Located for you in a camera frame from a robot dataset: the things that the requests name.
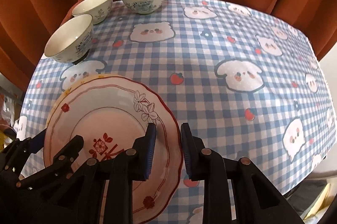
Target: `cartoon face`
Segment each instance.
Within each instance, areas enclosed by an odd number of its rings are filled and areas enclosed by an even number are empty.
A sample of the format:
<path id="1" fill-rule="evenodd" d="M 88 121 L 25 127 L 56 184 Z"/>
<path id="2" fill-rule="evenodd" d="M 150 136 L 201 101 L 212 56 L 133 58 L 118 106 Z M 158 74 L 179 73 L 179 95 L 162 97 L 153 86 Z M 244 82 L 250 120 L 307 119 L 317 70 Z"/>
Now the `cartoon face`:
<path id="1" fill-rule="evenodd" d="M 259 75 L 262 70 L 249 61 L 221 61 L 214 68 L 217 77 L 225 79 L 227 88 L 237 92 L 255 92 L 265 83 Z"/>
<path id="2" fill-rule="evenodd" d="M 16 137 L 20 140 L 24 140 L 26 138 L 26 128 L 27 128 L 27 117 L 20 116 L 19 119 L 19 128 L 17 130 Z"/>
<path id="3" fill-rule="evenodd" d="M 279 28 L 277 27 L 271 27 L 271 29 L 273 30 L 274 34 L 280 38 L 280 39 L 287 39 L 288 36 L 286 35 L 286 33 L 282 32 Z"/>
<path id="4" fill-rule="evenodd" d="M 314 170 L 314 168 L 317 167 L 317 165 L 322 161 L 322 156 L 321 154 L 315 154 L 312 156 L 312 163 L 311 163 L 311 171 L 312 172 Z"/>
<path id="5" fill-rule="evenodd" d="M 308 60 L 309 60 L 311 68 L 316 70 L 318 68 L 318 64 L 317 64 L 316 59 L 313 56 L 310 55 L 310 56 L 308 56 Z"/>
<path id="6" fill-rule="evenodd" d="M 163 41 L 174 37 L 175 33 L 170 23 L 163 21 L 159 23 L 136 24 L 130 35 L 131 41 L 154 42 Z"/>
<path id="7" fill-rule="evenodd" d="M 334 121 L 334 115 L 331 108 L 328 108 L 326 111 L 326 123 L 328 124 L 329 130 L 331 129 L 332 123 Z"/>
<path id="8" fill-rule="evenodd" d="M 265 51 L 266 53 L 269 53 L 276 57 L 279 57 L 282 55 L 282 51 L 277 46 L 275 41 L 272 40 L 271 38 L 257 36 L 257 40 L 259 41 L 260 46 L 262 47 L 263 51 Z"/>
<path id="9" fill-rule="evenodd" d="M 216 17 L 216 14 L 206 7 L 185 7 L 185 16 L 194 19 L 206 19 Z"/>
<path id="10" fill-rule="evenodd" d="M 105 69 L 105 64 L 98 60 L 88 60 L 66 69 L 60 76 L 61 89 L 68 89 L 74 82 L 88 76 L 100 74 Z"/>
<path id="11" fill-rule="evenodd" d="M 192 211 L 192 214 L 187 219 L 186 224 L 202 224 L 202 223 L 203 223 L 203 207 L 199 207 Z"/>
<path id="12" fill-rule="evenodd" d="M 294 36 L 298 37 L 298 32 L 293 26 L 288 24 L 288 29 Z"/>
<path id="13" fill-rule="evenodd" d="M 251 13 L 248 11 L 246 7 L 243 7 L 241 5 L 237 5 L 234 3 L 229 3 L 228 10 L 235 12 L 237 14 L 243 15 L 243 16 L 250 16 Z"/>
<path id="14" fill-rule="evenodd" d="M 283 145 L 291 162 L 294 160 L 295 155 L 300 151 L 304 143 L 305 139 L 302 121 L 299 118 L 295 118 L 288 124 L 283 135 Z"/>
<path id="15" fill-rule="evenodd" d="M 305 75 L 305 82 L 306 84 L 308 84 L 310 91 L 312 91 L 313 93 L 317 92 L 317 82 L 312 74 Z"/>

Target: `red floral motif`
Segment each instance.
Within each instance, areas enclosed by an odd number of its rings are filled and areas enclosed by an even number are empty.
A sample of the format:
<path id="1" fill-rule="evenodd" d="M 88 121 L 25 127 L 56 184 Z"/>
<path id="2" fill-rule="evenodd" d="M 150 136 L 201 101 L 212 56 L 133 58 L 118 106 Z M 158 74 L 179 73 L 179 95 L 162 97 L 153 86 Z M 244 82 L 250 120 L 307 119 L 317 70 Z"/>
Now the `red floral motif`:
<path id="1" fill-rule="evenodd" d="M 104 154 L 104 152 L 107 150 L 107 145 L 105 144 L 105 142 L 102 139 L 94 139 L 94 148 L 96 150 L 96 152 L 98 152 L 100 155 Z"/>
<path id="2" fill-rule="evenodd" d="M 66 113 L 69 111 L 69 105 L 67 103 L 64 103 L 63 106 L 61 107 L 61 110 Z"/>
<path id="3" fill-rule="evenodd" d="M 118 155 L 119 153 L 123 152 L 124 149 L 121 149 L 117 152 L 114 152 L 114 150 L 117 148 L 117 144 L 115 144 L 109 151 L 108 150 L 108 146 L 107 146 L 107 143 L 111 143 L 113 141 L 113 138 L 109 137 L 107 135 L 107 133 L 104 133 L 103 134 L 103 139 L 94 139 L 94 148 L 95 150 L 93 149 L 90 149 L 89 150 L 89 153 L 92 154 L 92 157 L 93 158 L 97 158 L 97 153 L 99 153 L 100 155 L 103 155 L 104 154 L 104 157 L 102 158 L 101 161 L 103 160 L 107 160 L 107 159 L 112 159 L 113 157 L 115 157 L 116 155 Z"/>
<path id="4" fill-rule="evenodd" d="M 104 138 L 105 142 L 108 142 L 108 143 L 112 142 L 112 138 L 108 137 L 106 132 L 104 133 L 103 138 Z"/>
<path id="5" fill-rule="evenodd" d="M 154 199 L 151 196 L 147 196 L 143 200 L 144 207 L 146 209 L 152 209 L 154 207 Z"/>

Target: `plate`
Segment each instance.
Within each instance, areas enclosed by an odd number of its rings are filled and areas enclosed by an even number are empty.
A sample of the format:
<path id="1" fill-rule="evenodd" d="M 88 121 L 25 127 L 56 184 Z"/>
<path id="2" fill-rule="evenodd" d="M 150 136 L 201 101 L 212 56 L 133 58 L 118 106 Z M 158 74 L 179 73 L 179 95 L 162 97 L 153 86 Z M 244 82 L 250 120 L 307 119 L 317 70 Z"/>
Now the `plate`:
<path id="1" fill-rule="evenodd" d="M 144 136 L 149 122 L 157 126 L 152 170 L 147 181 L 133 183 L 134 223 L 146 223 L 168 205 L 178 187 L 182 168 L 180 131 L 161 98 L 145 85 L 121 76 L 96 75 L 76 82 L 56 101 L 47 119 L 43 159 L 55 154 L 75 135 L 84 147 L 72 168 L 88 158 L 114 158 Z M 101 217 L 105 200 L 102 201 Z"/>

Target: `gingham pattern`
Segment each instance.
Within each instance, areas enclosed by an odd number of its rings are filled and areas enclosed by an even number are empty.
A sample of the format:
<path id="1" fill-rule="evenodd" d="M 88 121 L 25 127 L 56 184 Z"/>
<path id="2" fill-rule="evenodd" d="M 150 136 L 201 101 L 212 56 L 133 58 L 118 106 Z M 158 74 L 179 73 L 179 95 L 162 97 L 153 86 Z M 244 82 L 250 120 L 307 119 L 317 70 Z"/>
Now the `gingham pattern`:
<path id="1" fill-rule="evenodd" d="M 206 6 L 217 14 L 210 19 L 190 19 L 183 7 Z M 157 92 L 175 115 L 178 124 L 188 122 L 192 133 L 203 139 L 222 156 L 235 159 L 246 155 L 263 171 L 281 193 L 297 185 L 311 170 L 312 156 L 322 157 L 336 140 L 335 118 L 331 96 L 320 67 L 310 67 L 313 54 L 303 33 L 296 38 L 287 23 L 270 15 L 249 9 L 251 16 L 228 10 L 228 3 L 218 0 L 167 0 L 162 8 L 150 15 L 131 14 L 122 2 L 113 3 L 104 22 L 94 26 L 98 42 L 87 59 L 106 64 L 104 73 L 117 73 L 142 82 Z M 133 25 L 167 21 L 175 37 L 161 42 L 138 43 L 129 39 Z M 288 35 L 279 39 L 271 26 Z M 236 40 L 230 43 L 227 37 Z M 283 55 L 256 53 L 260 47 L 256 36 L 273 38 Z M 123 40 L 119 48 L 112 46 Z M 228 90 L 223 78 L 217 78 L 214 67 L 225 59 L 248 59 L 262 70 L 265 87 L 254 93 Z M 41 59 L 24 101 L 21 115 L 27 116 L 26 137 L 33 137 L 45 127 L 48 113 L 61 94 L 61 73 L 71 64 Z M 184 82 L 173 85 L 172 73 L 182 73 Z M 310 92 L 305 73 L 314 75 L 317 93 Z M 245 109 L 253 109 L 253 121 L 245 119 Z M 333 111 L 333 125 L 328 128 L 326 111 Z M 305 144 L 291 162 L 282 137 L 289 122 L 300 117 Z M 43 168 L 43 154 L 32 155 L 23 175 Z M 203 182 L 187 187 L 183 167 L 181 183 L 169 206 L 151 223 L 189 223 L 192 211 L 202 206 Z"/>

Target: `table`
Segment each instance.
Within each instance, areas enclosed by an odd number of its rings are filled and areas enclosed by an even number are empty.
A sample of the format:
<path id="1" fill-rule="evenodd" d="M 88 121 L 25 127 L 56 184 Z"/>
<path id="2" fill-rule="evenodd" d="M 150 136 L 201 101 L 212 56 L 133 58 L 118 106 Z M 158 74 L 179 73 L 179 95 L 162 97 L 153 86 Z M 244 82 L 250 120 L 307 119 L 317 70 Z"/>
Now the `table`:
<path id="1" fill-rule="evenodd" d="M 77 66 L 41 58 L 24 100 L 21 137 L 45 128 L 72 82 L 117 73 L 158 93 L 206 147 L 251 158 L 283 194 L 336 142 L 336 113 L 311 44 L 275 17 L 218 0 L 166 0 L 138 15 L 118 1 L 94 31 Z M 23 175 L 43 167 L 40 151 Z M 188 180 L 184 168 L 169 206 L 151 223 L 201 223 L 203 182 Z"/>

